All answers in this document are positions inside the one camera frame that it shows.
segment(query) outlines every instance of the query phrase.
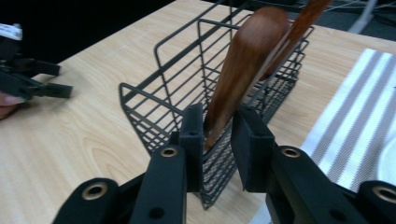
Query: striped placemat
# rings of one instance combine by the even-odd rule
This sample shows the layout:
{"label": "striped placemat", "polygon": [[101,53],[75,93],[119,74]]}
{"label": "striped placemat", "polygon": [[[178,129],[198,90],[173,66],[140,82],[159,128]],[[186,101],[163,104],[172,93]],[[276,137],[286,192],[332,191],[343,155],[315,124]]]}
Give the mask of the striped placemat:
{"label": "striped placemat", "polygon": [[[366,49],[300,148],[332,182],[357,191],[377,179],[382,149],[396,138],[395,117],[396,55]],[[396,185],[391,176],[381,178]],[[265,204],[251,223],[271,223]]]}

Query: brown wooden handle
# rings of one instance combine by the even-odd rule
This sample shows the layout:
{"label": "brown wooden handle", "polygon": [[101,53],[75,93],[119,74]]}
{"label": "brown wooden handle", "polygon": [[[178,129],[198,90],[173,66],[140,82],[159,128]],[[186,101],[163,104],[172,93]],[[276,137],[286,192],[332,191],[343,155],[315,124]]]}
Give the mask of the brown wooden handle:
{"label": "brown wooden handle", "polygon": [[332,0],[310,0],[290,28],[289,34],[285,40],[285,46],[276,55],[269,68],[265,71],[260,80],[264,80],[276,70],[280,63],[285,60],[290,51],[293,50],[295,45],[303,38],[309,27],[314,24],[318,17],[322,14],[323,10],[330,4]]}
{"label": "brown wooden handle", "polygon": [[289,28],[284,10],[263,7],[255,11],[236,32],[206,114],[205,149],[212,148],[216,143],[258,75],[265,58]]}

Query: table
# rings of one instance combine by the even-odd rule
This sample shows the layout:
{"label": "table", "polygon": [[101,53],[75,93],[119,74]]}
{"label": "table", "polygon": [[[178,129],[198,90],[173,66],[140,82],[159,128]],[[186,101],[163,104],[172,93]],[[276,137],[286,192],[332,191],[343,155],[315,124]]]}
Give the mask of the table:
{"label": "table", "polygon": [[[176,1],[83,50],[52,80],[74,86],[71,99],[35,98],[0,121],[1,223],[50,223],[82,182],[121,185],[145,172],[149,155],[120,109],[118,85],[153,73],[153,46],[209,6]],[[323,27],[309,41],[300,79],[269,123],[280,145],[302,144],[364,49],[396,53],[396,42]],[[264,199],[243,192],[235,174],[207,211],[188,195],[187,223],[248,223]]]}

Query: wire basket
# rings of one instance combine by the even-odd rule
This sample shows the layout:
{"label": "wire basket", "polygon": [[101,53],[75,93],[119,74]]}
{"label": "wire basket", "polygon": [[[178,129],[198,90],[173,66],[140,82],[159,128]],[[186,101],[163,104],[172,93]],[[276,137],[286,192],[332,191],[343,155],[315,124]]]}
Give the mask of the wire basket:
{"label": "wire basket", "polygon": [[[238,8],[221,6],[223,2],[217,2],[155,46],[158,70],[151,76],[136,87],[120,84],[122,109],[148,153],[166,145],[171,132],[179,131],[182,110],[188,105],[201,103],[206,112],[233,35],[251,15],[244,9],[262,7],[255,1],[247,1]],[[197,36],[186,39],[191,32]],[[244,99],[243,104],[254,108],[264,123],[268,123],[295,85],[308,45],[306,38],[311,32],[312,28],[283,65],[257,82]],[[204,155],[204,182],[199,197],[205,209],[215,203],[236,170],[230,138],[229,124]]]}

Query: black wire basket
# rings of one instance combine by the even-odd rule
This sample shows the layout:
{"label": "black wire basket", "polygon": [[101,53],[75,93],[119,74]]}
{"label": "black wire basket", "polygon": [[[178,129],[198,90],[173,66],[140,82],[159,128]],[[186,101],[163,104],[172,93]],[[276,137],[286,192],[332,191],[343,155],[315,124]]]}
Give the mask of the black wire basket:
{"label": "black wire basket", "polygon": [[[201,103],[206,112],[233,35],[251,15],[245,9],[262,7],[256,1],[246,1],[241,7],[221,6],[223,2],[217,2],[155,46],[158,70],[151,76],[136,87],[120,84],[122,109],[148,153],[166,145],[171,132],[179,131],[182,111],[188,105]],[[308,45],[306,38],[312,31],[270,77],[257,82],[245,97],[243,104],[254,108],[264,123],[294,87]],[[197,36],[186,39],[191,34],[184,34],[190,32]],[[230,137],[231,124],[204,155],[204,182],[198,196],[205,209],[215,203],[236,170]]]}

